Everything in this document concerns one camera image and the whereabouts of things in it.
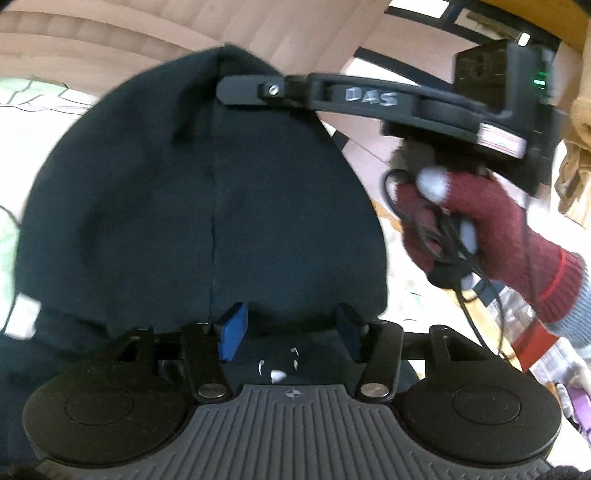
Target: label sticker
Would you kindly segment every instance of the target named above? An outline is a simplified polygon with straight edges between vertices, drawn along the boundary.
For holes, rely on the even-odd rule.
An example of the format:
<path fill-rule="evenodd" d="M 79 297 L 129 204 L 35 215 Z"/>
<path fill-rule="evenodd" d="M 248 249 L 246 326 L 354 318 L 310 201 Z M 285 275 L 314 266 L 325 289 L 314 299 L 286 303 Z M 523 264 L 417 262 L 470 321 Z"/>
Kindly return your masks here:
<path fill-rule="evenodd" d="M 477 144 L 515 158 L 523 158 L 527 149 L 525 139 L 487 124 L 480 124 Z"/>

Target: bolt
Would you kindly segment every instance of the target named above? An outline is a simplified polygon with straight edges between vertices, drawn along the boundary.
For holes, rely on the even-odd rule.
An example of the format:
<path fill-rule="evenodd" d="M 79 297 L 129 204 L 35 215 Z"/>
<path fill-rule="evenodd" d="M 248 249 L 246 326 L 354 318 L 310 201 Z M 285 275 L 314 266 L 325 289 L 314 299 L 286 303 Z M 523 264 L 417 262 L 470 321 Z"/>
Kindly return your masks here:
<path fill-rule="evenodd" d="M 222 398 L 228 390 L 226 387 L 219 383 L 208 383 L 205 385 L 201 385 L 197 390 L 197 393 L 201 395 L 203 398 Z"/>
<path fill-rule="evenodd" d="M 366 383 L 361 387 L 361 393 L 368 398 L 382 398 L 388 395 L 390 390 L 381 383 Z"/>

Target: red knitted glove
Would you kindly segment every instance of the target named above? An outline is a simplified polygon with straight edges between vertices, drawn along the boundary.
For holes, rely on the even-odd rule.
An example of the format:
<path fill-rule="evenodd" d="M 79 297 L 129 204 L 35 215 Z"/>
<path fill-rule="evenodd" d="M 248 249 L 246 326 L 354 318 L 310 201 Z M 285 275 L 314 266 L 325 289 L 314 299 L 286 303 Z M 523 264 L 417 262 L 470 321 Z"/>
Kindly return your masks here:
<path fill-rule="evenodd" d="M 505 283 L 527 302 L 535 304 L 542 322 L 555 322 L 570 311 L 583 279 L 582 259 L 528 227 L 538 296 L 538 301 L 532 302 L 523 235 L 524 212 L 497 181 L 427 168 L 419 175 L 417 186 L 398 186 L 397 206 L 403 212 L 414 218 L 422 194 L 448 210 L 471 218 L 477 231 L 480 266 L 490 280 Z M 428 210 L 424 210 L 421 217 L 423 224 L 434 228 L 434 216 Z M 434 264 L 433 256 L 420 241 L 414 225 L 403 222 L 402 227 L 405 249 L 413 261 L 429 273 Z"/>

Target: white tape piece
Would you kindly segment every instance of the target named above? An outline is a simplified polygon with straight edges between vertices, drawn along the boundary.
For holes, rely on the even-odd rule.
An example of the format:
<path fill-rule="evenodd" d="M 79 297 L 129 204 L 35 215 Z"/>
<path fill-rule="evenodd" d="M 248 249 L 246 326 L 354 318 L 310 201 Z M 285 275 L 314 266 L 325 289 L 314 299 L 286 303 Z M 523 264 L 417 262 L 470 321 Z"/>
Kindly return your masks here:
<path fill-rule="evenodd" d="M 271 383 L 276 384 L 287 378 L 287 374 L 281 370 L 271 370 Z"/>
<path fill-rule="evenodd" d="M 40 311 L 41 302 L 19 293 L 4 334 L 17 340 L 32 338 Z"/>

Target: ribbed gray rubber pad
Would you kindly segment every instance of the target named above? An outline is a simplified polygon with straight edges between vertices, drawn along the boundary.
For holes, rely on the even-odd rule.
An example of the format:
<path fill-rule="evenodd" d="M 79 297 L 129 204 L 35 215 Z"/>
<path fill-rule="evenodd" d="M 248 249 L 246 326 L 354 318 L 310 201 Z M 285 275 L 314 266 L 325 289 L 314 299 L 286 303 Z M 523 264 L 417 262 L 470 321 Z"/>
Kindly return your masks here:
<path fill-rule="evenodd" d="M 325 385 L 247 386 L 232 401 L 199 407 L 173 442 L 128 465 L 45 460 L 37 469 L 54 480 L 532 480 L 548 465 L 486 470 L 440 459 L 387 407 Z"/>

